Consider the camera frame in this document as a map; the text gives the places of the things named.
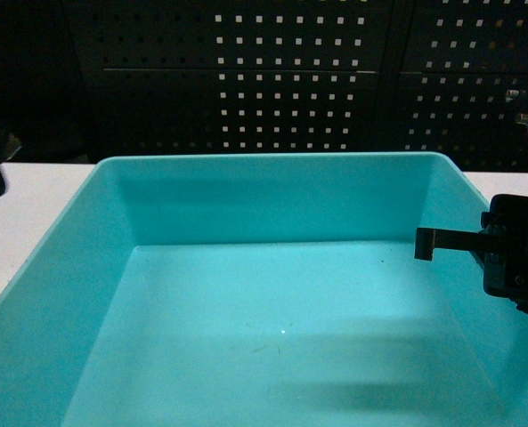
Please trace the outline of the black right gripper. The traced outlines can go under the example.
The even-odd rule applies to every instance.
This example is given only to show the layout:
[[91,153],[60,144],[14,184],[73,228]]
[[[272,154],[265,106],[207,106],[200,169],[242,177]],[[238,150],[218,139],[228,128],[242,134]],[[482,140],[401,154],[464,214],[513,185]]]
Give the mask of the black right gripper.
[[[483,255],[483,290],[528,314],[528,197],[494,196],[481,225],[484,234],[500,240],[499,248]],[[435,249],[483,252],[483,243],[474,232],[417,228],[414,258],[432,261]]]

